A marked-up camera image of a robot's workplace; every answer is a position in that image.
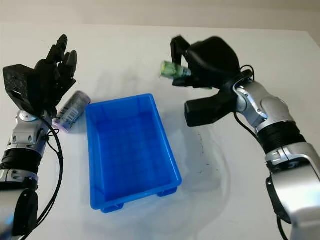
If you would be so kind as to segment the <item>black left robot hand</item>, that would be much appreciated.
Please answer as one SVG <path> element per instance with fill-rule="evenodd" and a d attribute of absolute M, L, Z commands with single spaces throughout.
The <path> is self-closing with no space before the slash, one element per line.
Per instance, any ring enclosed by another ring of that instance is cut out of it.
<path fill-rule="evenodd" d="M 67 44 L 68 37 L 61 35 L 47 57 L 38 61 L 34 68 L 40 79 L 40 105 L 52 118 L 58 114 L 57 105 L 62 97 L 76 83 L 74 75 L 78 56 L 75 50 L 66 51 Z"/>

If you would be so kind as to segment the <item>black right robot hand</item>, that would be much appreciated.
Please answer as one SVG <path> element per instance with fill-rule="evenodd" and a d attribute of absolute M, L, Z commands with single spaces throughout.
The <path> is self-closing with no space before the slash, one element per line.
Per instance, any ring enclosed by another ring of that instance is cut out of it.
<path fill-rule="evenodd" d="M 175 78 L 175 87 L 219 90 L 241 72 L 235 51 L 218 36 L 189 44 L 179 35 L 171 40 L 170 49 L 173 63 L 180 65 L 185 58 L 191 71 L 190 76 Z"/>

